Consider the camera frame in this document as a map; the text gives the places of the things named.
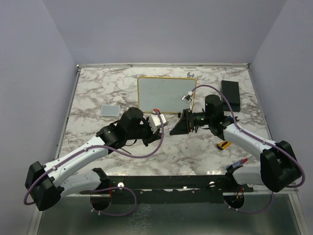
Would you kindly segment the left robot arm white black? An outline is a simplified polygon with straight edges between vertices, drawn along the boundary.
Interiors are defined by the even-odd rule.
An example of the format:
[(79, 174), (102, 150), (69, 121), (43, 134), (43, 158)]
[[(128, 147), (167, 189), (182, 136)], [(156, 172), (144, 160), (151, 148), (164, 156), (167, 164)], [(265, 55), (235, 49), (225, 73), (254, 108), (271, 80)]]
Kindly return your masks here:
[(27, 192), (23, 203), (45, 211), (69, 194), (105, 192), (109, 179), (103, 170), (96, 168), (84, 175), (77, 175), (76, 172), (112, 152), (121, 154), (120, 149), (129, 140), (142, 140), (145, 146), (156, 140), (162, 144), (166, 124), (165, 116), (157, 109), (144, 117), (140, 109), (129, 108), (119, 120), (102, 127), (85, 144), (64, 157), (46, 164), (31, 164), (25, 180)]

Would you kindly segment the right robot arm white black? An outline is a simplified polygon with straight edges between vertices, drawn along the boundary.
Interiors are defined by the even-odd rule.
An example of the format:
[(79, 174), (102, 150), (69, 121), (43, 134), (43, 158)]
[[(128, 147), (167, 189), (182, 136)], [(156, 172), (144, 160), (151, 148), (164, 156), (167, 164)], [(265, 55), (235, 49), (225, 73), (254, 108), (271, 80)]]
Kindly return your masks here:
[(214, 136), (239, 146), (260, 161), (260, 166), (254, 167), (245, 167), (243, 162), (229, 166), (227, 171), (231, 176), (224, 180), (229, 191), (253, 184), (264, 185), (273, 192), (279, 192), (302, 177), (288, 142), (270, 141), (237, 127), (232, 117), (224, 115), (223, 103), (217, 95), (205, 97), (205, 108), (200, 113), (184, 109), (170, 135), (189, 134), (203, 126), (207, 126)]

